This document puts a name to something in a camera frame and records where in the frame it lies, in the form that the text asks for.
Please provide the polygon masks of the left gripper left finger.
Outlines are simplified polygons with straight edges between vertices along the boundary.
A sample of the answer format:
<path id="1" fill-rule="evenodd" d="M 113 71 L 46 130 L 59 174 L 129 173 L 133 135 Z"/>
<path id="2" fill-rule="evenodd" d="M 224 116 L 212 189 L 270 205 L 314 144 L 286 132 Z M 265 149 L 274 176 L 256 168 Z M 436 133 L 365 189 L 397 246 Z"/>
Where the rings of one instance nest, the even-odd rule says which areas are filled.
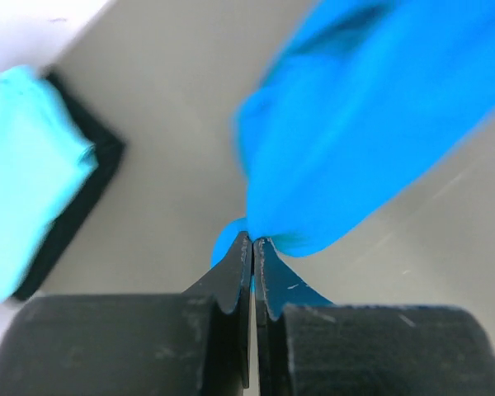
<path id="1" fill-rule="evenodd" d="M 214 300 L 202 387 L 247 389 L 251 341 L 251 240 L 248 235 L 239 233 L 224 258 L 184 293 Z"/>

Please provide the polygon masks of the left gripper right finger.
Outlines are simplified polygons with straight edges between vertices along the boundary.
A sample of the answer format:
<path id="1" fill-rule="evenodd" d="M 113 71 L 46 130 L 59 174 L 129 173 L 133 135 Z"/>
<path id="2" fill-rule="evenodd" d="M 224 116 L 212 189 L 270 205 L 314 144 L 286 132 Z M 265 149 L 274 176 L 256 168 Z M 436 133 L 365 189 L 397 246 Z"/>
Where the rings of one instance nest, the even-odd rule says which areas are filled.
<path id="1" fill-rule="evenodd" d="M 332 301 L 285 264 L 269 239 L 259 238 L 252 244 L 252 258 L 260 394 L 292 395 L 283 309 L 288 304 L 330 306 Z"/>

